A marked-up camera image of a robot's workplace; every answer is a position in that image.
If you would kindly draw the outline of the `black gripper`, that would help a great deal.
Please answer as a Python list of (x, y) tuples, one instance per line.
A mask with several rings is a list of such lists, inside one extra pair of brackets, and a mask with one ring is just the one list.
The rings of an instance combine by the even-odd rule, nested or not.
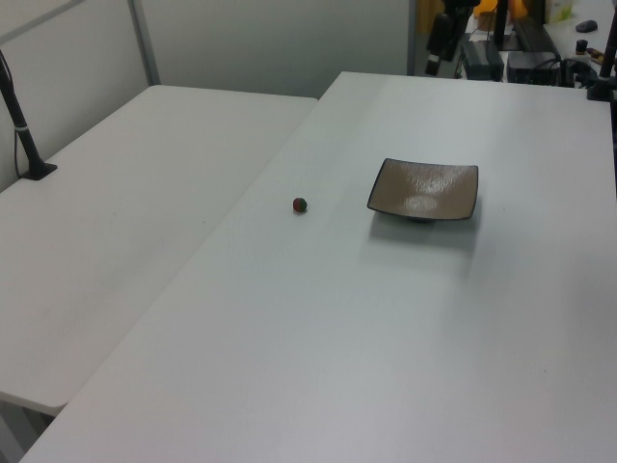
[(466, 20), (479, 4), (480, 0), (443, 0), (444, 14), (435, 16), (426, 45), (426, 74), (437, 75), (442, 60), (453, 60), (457, 46), (465, 34)]

